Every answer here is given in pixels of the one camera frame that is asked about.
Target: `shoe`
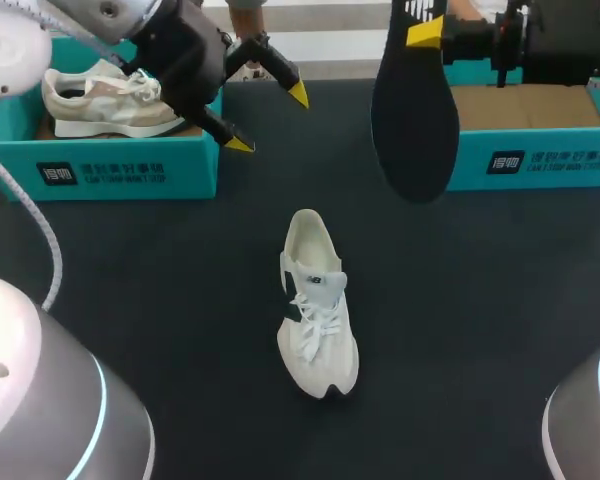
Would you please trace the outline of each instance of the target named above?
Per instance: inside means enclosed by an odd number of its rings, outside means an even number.
[[[278,347],[295,382],[316,398],[347,395],[358,378],[358,346],[349,325],[341,263],[320,215],[297,212],[280,255],[288,304]]]
[[[42,99],[60,138],[148,138],[173,132],[184,119],[160,101],[160,90],[160,83],[143,71],[126,77],[108,62],[77,75],[50,69],[42,80]]]

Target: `black insole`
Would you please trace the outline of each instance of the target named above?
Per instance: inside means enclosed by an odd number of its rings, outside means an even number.
[[[420,23],[393,0],[384,56],[373,91],[373,143],[391,187],[426,203],[446,189],[460,135],[458,111],[435,48],[407,48],[409,27]],[[444,11],[436,5],[436,13]]]
[[[62,92],[58,92],[58,94],[62,97],[62,98],[76,98],[76,97],[82,97],[84,96],[84,90],[64,90]]]

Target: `shoelace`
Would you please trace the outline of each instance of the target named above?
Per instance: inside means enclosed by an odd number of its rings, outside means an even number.
[[[120,80],[118,79],[109,79],[106,77],[96,77],[96,79],[115,87],[120,86]],[[131,74],[129,80],[125,82],[124,88],[118,93],[121,95],[138,95],[144,101],[151,102],[159,99],[161,92],[162,87],[158,80],[151,78],[143,70],[138,70]]]
[[[320,350],[322,337],[326,335],[335,335],[340,332],[341,321],[337,315],[338,304],[331,308],[324,308],[315,303],[309,302],[306,295],[297,294],[291,301],[292,305],[297,305],[306,324],[302,329],[304,340],[298,349],[298,355],[307,362],[313,361]]]

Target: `shoe box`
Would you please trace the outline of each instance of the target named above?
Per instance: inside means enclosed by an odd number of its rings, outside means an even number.
[[[489,60],[446,67],[460,119],[449,190],[600,187],[600,89],[495,87]]]
[[[116,50],[134,54],[128,43]],[[74,39],[53,39],[51,67],[63,73],[84,72],[98,58]],[[221,114],[222,91],[210,108]],[[0,101],[0,162],[35,201],[213,198],[218,153],[197,127],[168,137],[57,139],[39,86]]]

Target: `cable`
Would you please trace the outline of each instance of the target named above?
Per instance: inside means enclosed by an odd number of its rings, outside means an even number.
[[[51,250],[51,258],[53,260],[53,277],[51,279],[51,285],[49,286],[49,292],[47,298],[42,302],[42,310],[48,312],[60,290],[60,284],[62,283],[62,252],[60,251],[60,244],[56,234],[54,233],[51,225],[42,214],[38,206],[31,200],[31,197],[22,189],[22,187],[16,182],[6,168],[0,163],[0,178],[9,187],[9,190],[18,197],[18,200],[24,205],[27,211],[31,214],[33,219],[36,221],[40,230],[47,239],[49,249]]]
[[[95,36],[87,31],[65,25],[54,16],[40,10],[35,1],[31,2],[31,0],[29,0],[28,2],[21,2],[20,0],[0,0],[0,7],[18,10],[20,13],[38,22],[40,25],[43,25],[45,28],[52,28],[60,33],[75,38],[83,45],[94,49],[101,57],[107,59],[117,67],[126,65],[126,62],[120,55],[103,45]]]

